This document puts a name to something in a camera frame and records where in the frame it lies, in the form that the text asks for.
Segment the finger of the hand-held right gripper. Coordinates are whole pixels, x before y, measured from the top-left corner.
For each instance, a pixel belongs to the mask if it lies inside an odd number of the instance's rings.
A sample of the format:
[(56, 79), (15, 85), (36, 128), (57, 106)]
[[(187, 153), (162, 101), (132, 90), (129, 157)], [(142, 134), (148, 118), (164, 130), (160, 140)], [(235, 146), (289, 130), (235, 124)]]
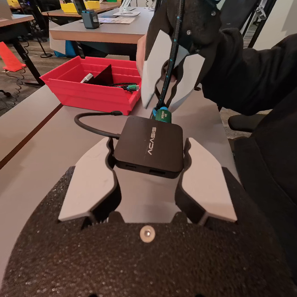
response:
[(200, 54), (190, 54), (184, 47), (179, 46), (174, 65), (174, 70), (177, 70), (176, 82), (167, 101), (169, 110), (177, 110), (194, 90), (204, 61), (205, 58)]
[(154, 95), (155, 86), (161, 78), (163, 66), (169, 59), (171, 46), (172, 41), (170, 36), (164, 31), (159, 30), (150, 54), (143, 65), (141, 100), (145, 109)]

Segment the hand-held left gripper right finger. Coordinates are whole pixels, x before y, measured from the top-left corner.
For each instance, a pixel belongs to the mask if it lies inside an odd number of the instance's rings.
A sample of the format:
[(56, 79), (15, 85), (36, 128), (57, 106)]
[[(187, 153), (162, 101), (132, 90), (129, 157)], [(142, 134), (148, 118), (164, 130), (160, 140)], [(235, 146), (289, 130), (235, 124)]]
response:
[(193, 224), (204, 225), (208, 218), (237, 221), (221, 164), (193, 138), (185, 141), (175, 204)]

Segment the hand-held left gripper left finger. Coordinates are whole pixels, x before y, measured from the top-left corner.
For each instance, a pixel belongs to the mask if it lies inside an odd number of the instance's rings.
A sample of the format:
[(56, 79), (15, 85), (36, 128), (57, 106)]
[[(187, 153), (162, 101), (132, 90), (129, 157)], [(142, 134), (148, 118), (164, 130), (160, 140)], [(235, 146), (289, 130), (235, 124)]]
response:
[(113, 152), (113, 139), (104, 137), (77, 161), (59, 221), (89, 217), (101, 222), (119, 206), (121, 189)]

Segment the red bin with black divider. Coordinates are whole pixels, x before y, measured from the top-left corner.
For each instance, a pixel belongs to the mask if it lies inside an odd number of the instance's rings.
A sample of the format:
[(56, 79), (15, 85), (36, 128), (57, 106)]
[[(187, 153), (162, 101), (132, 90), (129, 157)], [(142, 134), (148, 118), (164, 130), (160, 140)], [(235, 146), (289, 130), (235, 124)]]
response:
[[(93, 84), (81, 84), (92, 73)], [(88, 110), (121, 111), (127, 116), (140, 98), (140, 89), (129, 92), (129, 83), (141, 87), (136, 61), (79, 56), (40, 77), (61, 104)]]

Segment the black square hub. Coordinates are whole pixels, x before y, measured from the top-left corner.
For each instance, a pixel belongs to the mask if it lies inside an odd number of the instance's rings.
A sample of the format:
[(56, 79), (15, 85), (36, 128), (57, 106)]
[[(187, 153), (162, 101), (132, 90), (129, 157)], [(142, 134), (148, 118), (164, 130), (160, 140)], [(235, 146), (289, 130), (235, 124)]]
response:
[(183, 130), (176, 124), (130, 116), (113, 155), (118, 168), (175, 179), (184, 166)]

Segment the person's right forearm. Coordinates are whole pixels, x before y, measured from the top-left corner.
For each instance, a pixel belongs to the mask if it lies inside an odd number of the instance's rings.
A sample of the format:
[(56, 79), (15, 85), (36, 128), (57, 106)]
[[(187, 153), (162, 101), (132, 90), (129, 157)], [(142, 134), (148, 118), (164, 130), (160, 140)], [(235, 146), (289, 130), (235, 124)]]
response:
[(247, 116), (296, 98), (297, 34), (265, 50), (243, 48), (235, 28), (219, 36), (215, 60), (201, 82), (205, 98)]

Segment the grey desk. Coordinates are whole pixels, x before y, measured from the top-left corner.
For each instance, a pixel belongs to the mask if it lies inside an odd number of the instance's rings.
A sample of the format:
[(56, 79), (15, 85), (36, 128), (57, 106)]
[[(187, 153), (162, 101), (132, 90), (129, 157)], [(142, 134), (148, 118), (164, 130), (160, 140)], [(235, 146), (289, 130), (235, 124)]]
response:
[[(88, 112), (62, 108), (1, 169), (1, 282), (14, 244), (32, 212), (76, 162), (102, 137), (78, 127), (75, 115)], [(194, 138), (239, 180), (217, 105), (193, 91), (173, 113), (184, 140)], [(122, 193), (118, 211), (134, 222), (165, 222), (178, 208), (174, 193), (178, 179), (115, 167)]]
[(0, 169), (62, 108), (43, 86), (0, 117)]

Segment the person's right hand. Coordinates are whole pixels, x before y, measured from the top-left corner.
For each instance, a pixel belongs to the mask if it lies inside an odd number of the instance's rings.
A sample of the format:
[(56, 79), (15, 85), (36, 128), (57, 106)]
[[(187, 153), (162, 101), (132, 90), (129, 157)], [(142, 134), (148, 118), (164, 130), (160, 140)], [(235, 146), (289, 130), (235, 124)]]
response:
[[(146, 37), (147, 37), (147, 33), (145, 35), (143, 35), (138, 40), (137, 51), (136, 51), (136, 67), (137, 67), (137, 70), (139, 72), (141, 79), (143, 77), (143, 65), (144, 65), (145, 53), (146, 53)], [(168, 68), (168, 66), (167, 66), (167, 64), (165, 64), (165, 66), (162, 70), (162, 76), (161, 76), (162, 81), (164, 81), (164, 79), (165, 79), (165, 74), (166, 74), (167, 68)], [(171, 82), (176, 81), (176, 77), (174, 76), (174, 74), (171, 75), (170, 81)]]

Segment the printed papers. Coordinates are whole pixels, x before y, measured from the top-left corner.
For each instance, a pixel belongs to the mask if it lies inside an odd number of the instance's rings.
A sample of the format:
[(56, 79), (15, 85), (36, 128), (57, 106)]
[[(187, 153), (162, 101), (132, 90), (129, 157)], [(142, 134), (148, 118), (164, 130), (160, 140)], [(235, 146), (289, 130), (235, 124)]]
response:
[(98, 21), (101, 24), (131, 24), (135, 18), (132, 17), (99, 17)]

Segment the white tablet stand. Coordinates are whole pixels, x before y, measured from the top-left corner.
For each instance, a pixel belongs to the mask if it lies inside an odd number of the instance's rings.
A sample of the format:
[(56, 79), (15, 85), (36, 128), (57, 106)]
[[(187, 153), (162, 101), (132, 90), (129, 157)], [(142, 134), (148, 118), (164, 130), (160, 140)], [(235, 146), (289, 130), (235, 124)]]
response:
[(117, 13), (113, 13), (113, 16), (128, 16), (135, 17), (140, 14), (139, 11), (135, 11), (135, 8), (130, 7), (131, 0), (122, 0), (121, 6), (119, 7), (119, 11)]

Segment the person's black-clothed torso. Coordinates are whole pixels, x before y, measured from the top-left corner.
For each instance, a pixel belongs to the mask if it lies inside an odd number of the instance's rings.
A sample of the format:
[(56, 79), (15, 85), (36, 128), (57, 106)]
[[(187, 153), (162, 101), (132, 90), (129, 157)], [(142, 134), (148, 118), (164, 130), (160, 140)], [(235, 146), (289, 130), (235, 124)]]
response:
[(265, 213), (297, 280), (297, 91), (266, 115), (249, 138), (234, 143), (236, 168)]

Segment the black chair seat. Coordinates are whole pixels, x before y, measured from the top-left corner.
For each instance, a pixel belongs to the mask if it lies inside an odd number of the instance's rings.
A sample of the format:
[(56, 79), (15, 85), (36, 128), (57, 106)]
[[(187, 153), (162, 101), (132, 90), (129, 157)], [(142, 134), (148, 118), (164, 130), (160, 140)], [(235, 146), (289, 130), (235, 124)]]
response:
[(265, 115), (261, 114), (252, 116), (245, 116), (242, 114), (234, 115), (229, 117), (228, 125), (233, 131), (252, 133), (264, 117)]

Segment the dark device with display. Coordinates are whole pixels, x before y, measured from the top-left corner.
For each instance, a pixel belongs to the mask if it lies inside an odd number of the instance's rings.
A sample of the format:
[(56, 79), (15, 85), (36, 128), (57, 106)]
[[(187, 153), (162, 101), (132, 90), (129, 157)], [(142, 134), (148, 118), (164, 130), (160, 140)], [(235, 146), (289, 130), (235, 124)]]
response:
[(84, 9), (81, 12), (84, 27), (86, 29), (97, 29), (100, 26), (98, 14), (93, 9)]

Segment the yellow plastic bin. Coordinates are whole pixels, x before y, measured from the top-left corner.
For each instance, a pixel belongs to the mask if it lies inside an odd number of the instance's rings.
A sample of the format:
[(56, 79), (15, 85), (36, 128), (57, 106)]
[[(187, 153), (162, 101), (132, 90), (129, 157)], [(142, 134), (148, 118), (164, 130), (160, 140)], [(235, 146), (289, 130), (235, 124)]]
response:
[(59, 1), (61, 5), (61, 9), (65, 13), (78, 13), (84, 9), (100, 9), (100, 2), (99, 1), (84, 1), (84, 0), (62, 0)]

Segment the orange traffic cone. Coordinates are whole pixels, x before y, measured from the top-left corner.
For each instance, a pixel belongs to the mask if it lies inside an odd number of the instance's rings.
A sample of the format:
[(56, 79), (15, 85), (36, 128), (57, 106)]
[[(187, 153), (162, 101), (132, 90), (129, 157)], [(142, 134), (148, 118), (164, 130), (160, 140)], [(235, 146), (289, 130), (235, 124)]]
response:
[(4, 42), (0, 43), (0, 56), (4, 62), (3, 69), (6, 71), (17, 72), (27, 67), (18, 60)]

